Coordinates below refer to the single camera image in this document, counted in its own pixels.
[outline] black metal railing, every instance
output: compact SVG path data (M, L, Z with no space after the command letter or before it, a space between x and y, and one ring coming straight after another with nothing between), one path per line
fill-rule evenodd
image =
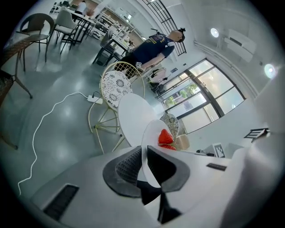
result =
M172 16L166 9L165 5L161 2L161 0L143 0L143 2L154 13L167 33L170 33L172 30L178 30ZM178 56L186 53L185 45L183 42L175 43L175 50Z

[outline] concrete floor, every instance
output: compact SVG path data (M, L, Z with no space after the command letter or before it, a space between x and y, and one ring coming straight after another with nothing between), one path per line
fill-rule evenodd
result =
M13 85L0 109L0 130L18 145L13 150L0 142L0 164L7 179L18 195L17 183L29 176L30 166L35 159L32 148L33 133L41 117L48 113L53 105L66 95L76 91L85 96L99 91L100 75L104 67L92 64L100 49L99 41L88 37L80 45L55 45L52 38L48 60L45 63L45 45L32 44L26 49L26 72L19 64L18 76L30 90L33 99L16 83ZM16 58L10 59L2 70L14 74ZM134 92L142 94L140 84L133 85ZM153 106L158 116L162 116L163 107L154 98L146 86L145 99ZM44 118L35 136L37 161L33 166L33 176L22 183L22 195L30 198L43 184L84 159L102 154L97 136L88 127L87 114L91 106L81 95L68 97L64 103L56 106L54 111ZM106 105L95 105L91 113L94 125L103 115ZM111 152L119 136L100 131L101 142L105 152ZM123 142L120 148L128 147Z

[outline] light fixture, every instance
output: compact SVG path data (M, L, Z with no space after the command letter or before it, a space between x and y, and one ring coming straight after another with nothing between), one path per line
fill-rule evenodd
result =
M264 67L264 73L267 77L274 78L277 74L277 71L275 70L274 66L272 64L266 64Z
M215 28L212 28L212 29L211 29L211 34L212 34L212 36L215 37L215 38L219 37L219 32L218 32L218 30L215 29Z

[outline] white chair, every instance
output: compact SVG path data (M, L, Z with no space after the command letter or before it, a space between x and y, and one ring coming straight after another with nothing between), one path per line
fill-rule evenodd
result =
M71 13L66 11L66 10L61 10L58 13L58 16L55 20L55 26L54 26L54 31L57 32L57 39L56 39L56 44L57 40L60 36L60 33L63 33L62 41L65 41L65 44L63 45L63 48L61 50L61 53L66 45L66 42L70 42L70 48L71 46L74 45L76 41L74 41L74 37L77 31L78 25L77 23L73 22Z
M171 134L173 137L177 138L178 132L179 132L179 122L178 119L173 114L164 114L161 118L161 121L163 121L169 128Z
M100 82L100 90L101 90L101 97L103 98L103 101L106 103L107 109L104 112L104 114L102 115L102 117L100 118L99 122L93 127L96 130L98 140L100 143L100 147L101 147L103 153L104 153L104 150L103 150L103 147L102 147L102 144L100 141L98 129L105 130L105 131L108 131L110 133L114 133L114 134L118 134L118 135L122 136L112 151L114 151L124 140L123 134L119 133L120 126L118 123L118 116L117 116L118 105L119 105L121 98L124 95L133 92L132 85L131 85L132 82L130 82L128 77L124 74L124 71L127 71L128 75L130 77L136 77L137 76L138 78L141 79L142 89L143 89L143 96L142 97L144 98L144 95L145 95L145 86L144 86L142 76L140 75L139 71L134 66L132 66L131 64L126 63L126 62L115 62L115 63L112 63L111 65L109 65L105 69L105 71L102 74L102 78L101 78L101 82ZM93 103L93 105L90 107L90 110L88 113L88 124L89 124L89 128L90 128L91 132L93 132L93 130L92 130L92 127L90 124L90 112L91 112L94 105L95 105L95 103ZM108 110L113 111L115 117L108 119L108 120L105 120L105 121L102 121L102 119L104 118L104 116L106 115ZM116 120L115 126L102 126L103 123L106 123L106 122L108 122L110 120L114 120L114 119Z

